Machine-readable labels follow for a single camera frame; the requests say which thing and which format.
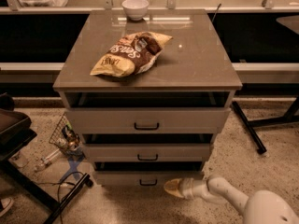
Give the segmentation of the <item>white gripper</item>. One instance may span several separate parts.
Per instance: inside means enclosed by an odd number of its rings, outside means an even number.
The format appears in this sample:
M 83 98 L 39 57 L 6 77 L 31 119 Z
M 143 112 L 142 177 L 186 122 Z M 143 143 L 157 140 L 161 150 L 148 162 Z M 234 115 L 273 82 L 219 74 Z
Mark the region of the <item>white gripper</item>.
M 164 190 L 175 197 L 185 199 L 204 199 L 208 195 L 206 181 L 193 178 L 176 178 L 164 184 Z

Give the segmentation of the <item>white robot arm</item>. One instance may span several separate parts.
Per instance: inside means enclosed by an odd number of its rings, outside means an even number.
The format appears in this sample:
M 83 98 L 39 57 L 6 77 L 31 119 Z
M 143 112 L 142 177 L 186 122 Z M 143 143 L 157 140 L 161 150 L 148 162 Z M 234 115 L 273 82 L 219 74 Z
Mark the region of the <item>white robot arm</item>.
M 243 224 L 299 224 L 299 216 L 276 193 L 258 190 L 248 196 L 219 175 L 211 175 L 207 180 L 172 179 L 164 184 L 164 190 L 182 199 L 228 202 L 243 217 Z

